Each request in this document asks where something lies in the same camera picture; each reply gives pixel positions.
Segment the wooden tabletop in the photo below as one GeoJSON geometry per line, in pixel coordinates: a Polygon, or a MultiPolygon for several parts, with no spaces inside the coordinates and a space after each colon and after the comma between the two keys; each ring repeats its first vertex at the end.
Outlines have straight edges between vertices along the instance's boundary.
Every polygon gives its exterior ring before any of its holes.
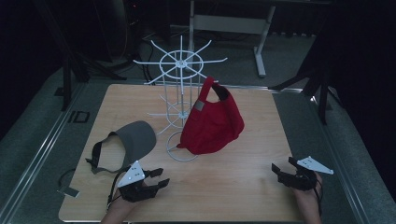
{"type": "MultiPolygon", "coordinates": [[[[278,183],[271,171],[274,163],[282,171],[294,173],[288,164],[290,148],[271,92],[229,90],[245,122],[239,138],[219,152],[183,162],[172,159],[166,151],[169,136],[180,129],[171,127],[158,134],[156,147],[139,162],[145,170],[164,169],[162,176],[148,178],[148,184],[170,178],[169,185],[160,189],[154,199],[137,203],[128,221],[302,220],[291,190],[278,183]]],[[[176,91],[175,87],[166,88],[170,102],[178,101],[176,91]]],[[[193,101],[196,92],[193,88],[193,101]]],[[[162,116],[166,113],[164,93],[164,86],[109,86],[70,184],[80,194],[77,198],[64,198],[59,212],[61,220],[99,221],[105,215],[115,175],[106,172],[94,175],[85,158],[91,157],[95,143],[128,123],[144,120],[156,133],[161,132],[169,125],[162,116]]],[[[189,94],[190,91],[185,91],[184,101],[190,99],[189,94]]],[[[209,98],[215,101],[213,92],[209,98]]],[[[178,138],[175,135],[170,145],[176,144],[178,138]]],[[[175,154],[190,156],[185,149],[175,154]]],[[[103,145],[99,166],[120,168],[123,156],[122,144],[114,137],[103,145]]]]}

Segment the black cable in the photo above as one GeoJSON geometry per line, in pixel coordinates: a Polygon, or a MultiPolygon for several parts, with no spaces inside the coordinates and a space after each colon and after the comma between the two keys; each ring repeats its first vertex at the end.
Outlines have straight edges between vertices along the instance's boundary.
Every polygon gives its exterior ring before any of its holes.
{"type": "Polygon", "coordinates": [[[322,198],[323,198],[323,186],[322,186],[322,184],[320,183],[320,181],[318,181],[318,183],[320,184],[320,189],[321,189],[321,194],[320,194],[320,196],[319,196],[319,194],[318,194],[317,188],[314,188],[314,192],[315,192],[315,194],[317,195],[317,198],[318,198],[318,211],[319,211],[319,215],[321,216],[321,214],[322,214],[322,210],[321,210],[321,200],[322,200],[322,198]]]}
{"type": "Polygon", "coordinates": [[[73,168],[73,169],[70,169],[70,170],[64,172],[64,173],[61,175],[61,177],[59,177],[59,179],[58,179],[58,186],[59,186],[59,187],[62,187],[62,186],[63,186],[62,180],[64,179],[64,177],[65,177],[66,175],[68,175],[69,173],[72,173],[72,172],[75,172],[75,171],[76,171],[76,168],[73,168]]]}
{"type": "MultiPolygon", "coordinates": [[[[136,59],[137,59],[138,61],[142,61],[142,57],[140,56],[140,54],[137,55],[136,59]]],[[[146,74],[146,70],[145,70],[145,68],[144,68],[145,65],[143,65],[143,64],[138,64],[137,67],[140,68],[140,69],[143,71],[143,77],[145,78],[145,80],[146,80],[147,82],[149,82],[149,78],[148,78],[148,76],[147,76],[147,74],[146,74]]]]}
{"type": "MultiPolygon", "coordinates": [[[[151,60],[152,54],[154,53],[154,47],[152,47],[152,45],[147,40],[143,40],[142,43],[147,44],[151,49],[150,54],[148,56],[148,60],[147,60],[147,62],[149,62],[151,60]]],[[[153,78],[151,77],[151,74],[149,73],[149,65],[148,64],[143,65],[143,68],[146,69],[145,72],[147,74],[149,81],[152,81],[153,78]]]]}
{"type": "Polygon", "coordinates": [[[124,169],[122,169],[121,171],[119,171],[119,172],[117,173],[116,177],[114,177],[114,181],[113,181],[113,185],[111,186],[110,194],[109,194],[108,197],[107,197],[107,210],[108,210],[108,208],[110,207],[110,205],[111,205],[114,201],[116,201],[116,200],[121,196],[121,195],[119,195],[117,198],[113,199],[114,188],[116,187],[116,183],[117,183],[117,180],[119,179],[119,176],[120,176],[122,173],[127,172],[127,171],[129,170],[130,167],[131,167],[131,166],[125,167],[124,169]]]}

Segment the wire stand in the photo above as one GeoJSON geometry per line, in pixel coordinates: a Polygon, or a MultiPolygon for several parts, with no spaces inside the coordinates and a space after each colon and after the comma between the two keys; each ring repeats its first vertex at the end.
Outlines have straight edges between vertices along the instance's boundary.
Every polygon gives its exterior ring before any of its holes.
{"type": "MultiPolygon", "coordinates": [[[[150,85],[154,83],[155,81],[158,81],[160,78],[163,79],[163,86],[164,86],[164,96],[161,96],[161,98],[165,101],[166,104],[166,113],[165,114],[150,114],[151,116],[164,116],[168,120],[168,126],[166,126],[162,131],[160,131],[157,134],[161,134],[165,132],[167,129],[171,127],[175,127],[177,129],[183,129],[185,121],[187,117],[190,114],[190,111],[192,109],[193,105],[193,99],[192,99],[192,79],[194,77],[198,76],[198,83],[201,83],[201,77],[206,78],[204,74],[202,74],[202,71],[204,69],[204,64],[205,63],[222,63],[227,60],[227,58],[224,58],[222,60],[215,60],[215,61],[204,61],[201,56],[198,55],[199,52],[204,50],[210,45],[211,41],[209,41],[206,45],[204,45],[202,48],[199,50],[193,52],[190,50],[184,50],[183,49],[183,36],[180,37],[180,49],[173,50],[170,52],[166,52],[164,49],[160,48],[157,46],[153,41],[151,41],[151,44],[157,48],[158,50],[162,51],[164,55],[161,57],[160,61],[158,63],[151,63],[151,62],[138,62],[134,60],[135,63],[139,64],[156,64],[159,65],[160,70],[162,74],[150,82],[147,82],[145,84],[150,85]],[[173,80],[172,86],[175,86],[177,89],[177,96],[176,96],[176,102],[175,103],[170,103],[171,97],[168,95],[167,88],[171,86],[171,82],[168,81],[168,79],[173,80]],[[188,89],[189,91],[189,100],[185,100],[186,92],[185,88],[188,89]]],[[[197,155],[190,155],[187,159],[177,157],[174,153],[175,150],[178,150],[177,145],[170,146],[171,145],[171,140],[178,134],[181,134],[182,131],[178,130],[174,133],[172,133],[168,141],[166,143],[166,150],[168,154],[175,160],[177,161],[192,161],[194,160],[197,155]]]]}

